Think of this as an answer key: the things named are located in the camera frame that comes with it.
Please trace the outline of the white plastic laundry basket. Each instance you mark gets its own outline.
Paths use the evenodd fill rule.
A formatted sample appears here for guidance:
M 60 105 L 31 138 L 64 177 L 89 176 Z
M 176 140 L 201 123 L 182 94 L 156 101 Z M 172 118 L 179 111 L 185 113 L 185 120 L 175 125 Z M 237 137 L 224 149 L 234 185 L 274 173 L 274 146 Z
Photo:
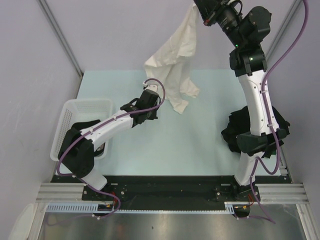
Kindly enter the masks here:
M 99 123 L 111 117 L 114 104 L 108 98 L 83 98 L 68 100 L 62 108 L 57 129 L 50 151 L 50 158 L 58 161 L 65 135 L 72 125 L 77 122 L 100 120 Z

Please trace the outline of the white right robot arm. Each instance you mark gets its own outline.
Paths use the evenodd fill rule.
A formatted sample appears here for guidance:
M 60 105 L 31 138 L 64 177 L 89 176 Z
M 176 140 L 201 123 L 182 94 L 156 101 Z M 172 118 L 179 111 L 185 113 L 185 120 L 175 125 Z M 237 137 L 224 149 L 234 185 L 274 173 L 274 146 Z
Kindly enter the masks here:
M 268 84 L 267 60 L 261 42 L 270 33 L 272 14 L 262 6 L 253 7 L 246 16 L 236 10 L 240 0 L 196 0 L 205 26 L 218 24 L 234 45 L 229 65 L 238 78 L 247 103 L 250 130 L 236 137 L 240 162 L 230 188 L 231 196 L 242 201 L 249 194 L 247 186 L 255 179 L 257 163 L 271 146 L 287 136 L 273 112 Z

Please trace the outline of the black t shirt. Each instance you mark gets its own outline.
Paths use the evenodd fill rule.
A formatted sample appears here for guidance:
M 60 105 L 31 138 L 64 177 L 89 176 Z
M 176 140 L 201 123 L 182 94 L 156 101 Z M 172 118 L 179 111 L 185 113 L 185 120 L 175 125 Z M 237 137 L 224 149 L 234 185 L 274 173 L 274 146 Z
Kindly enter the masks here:
M 89 128 L 91 126 L 94 126 L 98 123 L 100 123 L 101 121 L 99 119 L 96 120 L 92 120 L 92 121 L 85 121 L 85 122 L 75 122 L 71 127 L 75 128 L 76 130 L 80 131 L 82 129 L 86 129 Z M 100 157 L 104 151 L 105 151 L 105 143 L 102 144 L 95 152 L 94 152 L 94 156 L 95 157 Z

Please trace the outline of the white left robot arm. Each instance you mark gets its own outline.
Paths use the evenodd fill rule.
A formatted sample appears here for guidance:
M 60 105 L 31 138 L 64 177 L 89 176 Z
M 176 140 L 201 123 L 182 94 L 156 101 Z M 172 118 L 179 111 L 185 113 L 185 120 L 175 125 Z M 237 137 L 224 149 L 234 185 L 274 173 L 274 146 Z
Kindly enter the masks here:
M 107 179 L 95 169 L 96 151 L 121 131 L 157 118 L 159 94 L 146 88 L 139 98 L 123 105 L 113 116 L 81 130 L 72 127 L 63 139 L 58 159 L 73 176 L 93 187 L 100 200 L 110 196 Z

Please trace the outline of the white t shirt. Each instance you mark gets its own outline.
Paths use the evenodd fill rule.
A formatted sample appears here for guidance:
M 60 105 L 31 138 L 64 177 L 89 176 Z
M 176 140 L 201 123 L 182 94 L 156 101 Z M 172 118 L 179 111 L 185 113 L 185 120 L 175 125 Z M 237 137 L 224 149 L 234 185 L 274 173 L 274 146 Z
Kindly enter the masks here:
M 191 80 L 191 61 L 197 47 L 197 22 L 200 12 L 192 3 L 176 31 L 144 63 L 147 78 L 155 78 L 165 88 L 165 99 L 182 114 L 189 102 L 182 94 L 197 97 L 200 89 Z

